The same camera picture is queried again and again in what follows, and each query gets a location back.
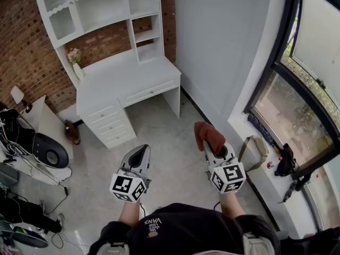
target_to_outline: black t-shirt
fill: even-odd
[[[244,254],[243,234],[247,232],[269,239],[275,254],[280,254],[279,240],[262,217],[242,215],[231,219],[218,211],[180,203],[156,210],[133,228],[110,222],[89,254],[97,254],[103,244],[118,242],[127,244],[131,255],[190,255],[208,250]]]

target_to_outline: brown cloth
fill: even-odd
[[[224,146],[225,138],[212,125],[206,122],[196,122],[194,126],[198,149],[204,150],[203,140],[207,140],[215,154],[219,154]]]

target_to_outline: red brick wall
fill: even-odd
[[[175,1],[161,0],[165,55],[176,61]],[[17,85],[26,101],[47,95],[57,113],[75,103],[76,90],[47,36],[36,0],[0,0],[0,101],[18,110],[10,94]],[[147,29],[144,20],[139,24]],[[81,67],[130,49],[125,22],[93,31],[67,45],[83,50]]]

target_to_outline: person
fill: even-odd
[[[12,224],[27,223],[44,231],[60,233],[63,230],[65,218],[62,214],[58,215],[56,221],[45,216],[44,202],[41,206],[19,199],[18,196],[10,197],[0,188],[0,215]]]
[[[274,231],[262,217],[246,215],[234,192],[221,194],[220,205],[222,212],[174,203],[139,220],[140,204],[126,202],[89,255],[102,255],[108,244],[126,244],[130,254],[280,254]],[[262,248],[251,249],[251,239]]]

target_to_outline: shoe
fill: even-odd
[[[44,215],[46,215],[46,206],[45,206],[45,203],[44,203],[43,200],[40,200],[40,201],[39,201],[39,206],[40,206],[40,208],[42,209]]]
[[[58,214],[58,218],[57,221],[59,222],[59,224],[62,227],[62,230],[59,233],[62,233],[64,231],[64,225],[65,225],[65,217],[63,214]]]

